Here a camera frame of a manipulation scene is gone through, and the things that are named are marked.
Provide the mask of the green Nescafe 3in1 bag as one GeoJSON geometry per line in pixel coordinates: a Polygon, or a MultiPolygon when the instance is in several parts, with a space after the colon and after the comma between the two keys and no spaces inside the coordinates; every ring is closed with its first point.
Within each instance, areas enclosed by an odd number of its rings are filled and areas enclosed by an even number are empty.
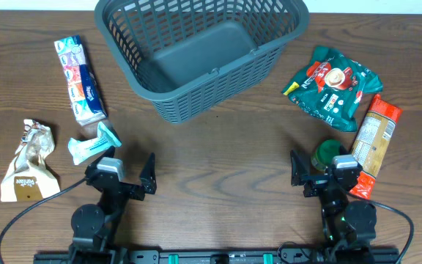
{"type": "Polygon", "coordinates": [[[355,112],[362,97],[382,90],[375,72],[335,48],[317,46],[308,65],[290,79],[282,94],[331,128],[356,132],[355,112]]]}

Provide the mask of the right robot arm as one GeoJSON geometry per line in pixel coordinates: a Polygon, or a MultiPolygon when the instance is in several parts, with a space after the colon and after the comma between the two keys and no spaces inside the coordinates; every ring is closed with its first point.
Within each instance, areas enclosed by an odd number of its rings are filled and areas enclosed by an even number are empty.
{"type": "Polygon", "coordinates": [[[322,230],[327,240],[325,263],[374,263],[370,242],[376,238],[377,210],[369,202],[350,202],[349,191],[358,184],[362,166],[352,155],[337,155],[322,174],[312,174],[310,158],[290,152],[293,186],[321,204],[322,230]]]}

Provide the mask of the green lidded jar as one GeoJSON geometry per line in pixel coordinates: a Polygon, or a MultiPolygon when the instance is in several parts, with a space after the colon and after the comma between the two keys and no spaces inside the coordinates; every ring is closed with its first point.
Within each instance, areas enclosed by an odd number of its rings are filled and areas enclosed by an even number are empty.
{"type": "Polygon", "coordinates": [[[338,155],[338,148],[340,141],[335,139],[328,139],[323,141],[311,155],[311,165],[320,172],[325,171],[327,166],[332,163],[333,157],[338,155]]]}

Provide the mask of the grey plastic basket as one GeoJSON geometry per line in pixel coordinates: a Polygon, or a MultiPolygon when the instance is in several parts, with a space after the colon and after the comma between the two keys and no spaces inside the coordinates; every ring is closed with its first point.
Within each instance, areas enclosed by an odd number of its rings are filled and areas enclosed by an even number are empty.
{"type": "Polygon", "coordinates": [[[99,0],[95,7],[131,89],[171,123],[263,81],[309,18],[303,0],[99,0]]]}

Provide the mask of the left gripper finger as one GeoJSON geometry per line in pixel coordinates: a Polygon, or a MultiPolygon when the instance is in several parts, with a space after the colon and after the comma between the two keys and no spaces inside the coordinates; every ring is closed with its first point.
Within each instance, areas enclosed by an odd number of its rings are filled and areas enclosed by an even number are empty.
{"type": "Polygon", "coordinates": [[[147,194],[155,194],[157,181],[155,174],[155,154],[151,153],[140,174],[141,186],[147,194]]]}
{"type": "Polygon", "coordinates": [[[97,164],[100,163],[100,161],[103,158],[113,158],[115,153],[115,147],[109,147],[100,157],[95,159],[93,162],[91,162],[90,165],[87,166],[85,170],[85,174],[89,174],[91,171],[95,170],[97,168],[97,164]]]}

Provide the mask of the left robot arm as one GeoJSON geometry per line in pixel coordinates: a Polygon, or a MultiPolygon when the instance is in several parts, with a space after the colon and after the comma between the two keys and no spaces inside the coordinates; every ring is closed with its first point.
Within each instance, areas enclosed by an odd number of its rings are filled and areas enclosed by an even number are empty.
{"type": "Polygon", "coordinates": [[[84,180],[100,193],[96,204],[80,206],[72,215],[73,242],[68,263],[129,263],[128,250],[114,244],[114,238],[129,200],[142,201],[157,190],[155,154],[151,153],[139,175],[139,185],[123,181],[122,160],[114,157],[109,147],[85,171],[84,180]]]}

